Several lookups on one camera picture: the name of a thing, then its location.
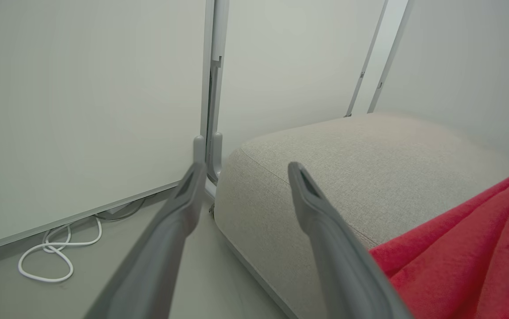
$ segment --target beige upholstered ottoman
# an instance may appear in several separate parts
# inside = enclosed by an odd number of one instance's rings
[[[230,247],[291,318],[323,319],[309,239],[294,213],[287,165],[301,162],[367,248],[509,176],[506,159],[468,137],[388,113],[272,133],[226,161],[215,220]]]

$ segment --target gray floor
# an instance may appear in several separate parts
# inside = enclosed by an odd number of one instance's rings
[[[62,283],[40,283],[18,273],[21,254],[42,240],[38,234],[0,248],[0,319],[82,318],[154,214],[166,194],[148,198],[139,212],[118,222],[104,222],[96,244],[65,248],[74,264],[73,276]],[[172,301],[171,319],[285,319],[248,271],[224,244],[205,200],[200,223],[188,237]],[[74,224],[72,241],[97,236],[94,218]],[[24,269],[36,275],[59,277],[67,265],[58,256],[38,251]]]

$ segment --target red blanket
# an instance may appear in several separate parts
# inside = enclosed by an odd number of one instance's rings
[[[371,254],[417,319],[509,318],[509,178]]]

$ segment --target white cable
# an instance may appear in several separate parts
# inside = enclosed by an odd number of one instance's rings
[[[26,250],[26,252],[22,255],[22,257],[20,257],[20,260],[18,261],[18,271],[20,272],[20,274],[22,274],[26,277],[32,278],[34,280],[43,281],[45,283],[58,283],[58,282],[67,280],[74,273],[74,265],[71,263],[71,260],[69,260],[69,258],[67,258],[67,256],[65,256],[61,252],[61,250],[64,249],[66,246],[89,246],[89,245],[95,244],[97,241],[99,241],[101,239],[101,235],[103,235],[103,228],[101,227],[101,222],[99,221],[99,219],[95,218],[95,220],[97,220],[97,226],[99,227],[99,235],[94,240],[91,240],[88,242],[70,242],[70,240],[71,240],[70,225],[73,224],[72,222],[70,222],[69,224],[65,224],[64,226],[60,226],[60,227],[52,230],[51,232],[48,230],[44,234],[42,243],[40,245],[36,245],[36,246]],[[60,230],[63,230],[66,227],[67,227],[67,239],[65,242],[50,242],[51,236],[53,236],[54,234],[58,233]],[[69,274],[67,274],[61,278],[52,279],[52,278],[44,278],[44,277],[40,277],[40,276],[36,276],[36,275],[32,275],[30,273],[27,273],[22,268],[22,262],[24,261],[26,256],[28,256],[31,252],[33,252],[36,249],[40,249],[40,248],[43,248],[44,252],[47,252],[50,254],[58,254],[58,256],[60,256],[66,262],[67,266],[70,267]]]

